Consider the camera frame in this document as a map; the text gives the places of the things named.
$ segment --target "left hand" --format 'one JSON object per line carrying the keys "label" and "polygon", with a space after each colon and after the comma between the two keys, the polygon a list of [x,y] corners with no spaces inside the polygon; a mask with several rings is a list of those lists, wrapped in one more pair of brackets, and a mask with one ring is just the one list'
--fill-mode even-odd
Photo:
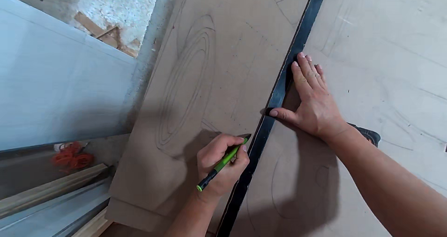
{"label": "left hand", "polygon": [[[215,137],[207,146],[197,153],[197,167],[199,181],[205,178],[213,170],[225,154],[228,147],[244,142],[243,138],[220,134]],[[223,194],[231,191],[236,181],[239,179],[250,160],[247,155],[247,146],[241,145],[236,153],[236,160],[229,162],[222,170],[209,182],[208,186],[199,193],[202,199],[219,199]]]}

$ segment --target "wooden trim board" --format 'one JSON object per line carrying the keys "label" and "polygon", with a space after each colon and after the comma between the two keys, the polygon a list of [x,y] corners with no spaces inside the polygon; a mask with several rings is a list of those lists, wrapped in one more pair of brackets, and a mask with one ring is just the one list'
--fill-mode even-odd
{"label": "wooden trim board", "polygon": [[0,200],[0,218],[76,190],[106,169],[99,164]]}
{"label": "wooden trim board", "polygon": [[105,219],[106,212],[107,207],[73,234],[72,237],[99,237],[113,223],[112,220]]}

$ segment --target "orange cord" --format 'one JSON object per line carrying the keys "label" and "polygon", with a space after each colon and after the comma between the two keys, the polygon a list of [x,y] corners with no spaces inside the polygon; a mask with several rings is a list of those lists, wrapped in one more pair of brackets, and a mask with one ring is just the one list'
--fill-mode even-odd
{"label": "orange cord", "polygon": [[59,152],[54,155],[51,162],[54,166],[64,166],[61,172],[69,173],[92,164],[94,157],[89,153],[81,153],[82,146],[79,142],[65,143],[59,146]]}

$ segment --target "right hand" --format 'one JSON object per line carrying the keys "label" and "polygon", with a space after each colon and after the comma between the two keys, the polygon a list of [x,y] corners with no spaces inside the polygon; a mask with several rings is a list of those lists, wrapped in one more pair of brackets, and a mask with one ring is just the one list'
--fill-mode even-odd
{"label": "right hand", "polygon": [[342,118],[337,104],[326,85],[320,65],[313,65],[312,58],[300,52],[297,62],[292,63],[293,80],[301,98],[301,104],[294,112],[285,108],[274,108],[272,117],[285,120],[299,129],[327,141],[349,129]]}
{"label": "right hand", "polygon": [[[197,168],[199,181],[213,170],[217,162],[219,162],[225,155],[225,151],[228,147],[243,142],[243,138],[222,133],[215,137],[207,146],[198,151]],[[243,144],[239,147],[236,153],[236,160],[229,162],[224,166],[216,177],[209,182],[206,189],[199,193],[199,197],[203,201],[209,200],[210,198],[218,199],[225,193],[231,191],[249,162],[250,159],[247,155],[247,146]]]}

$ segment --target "plywood board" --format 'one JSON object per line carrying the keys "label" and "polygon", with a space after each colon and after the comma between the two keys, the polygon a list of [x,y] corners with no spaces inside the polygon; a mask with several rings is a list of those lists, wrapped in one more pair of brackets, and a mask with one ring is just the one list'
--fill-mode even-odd
{"label": "plywood board", "polygon": [[[445,0],[324,0],[305,47],[348,122],[447,195]],[[296,92],[284,106],[296,108]],[[314,137],[275,122],[231,236],[389,236]]]}
{"label": "plywood board", "polygon": [[218,131],[255,131],[297,25],[286,7],[301,16],[307,3],[277,1],[176,0],[113,197],[173,217],[198,182],[197,151]]}

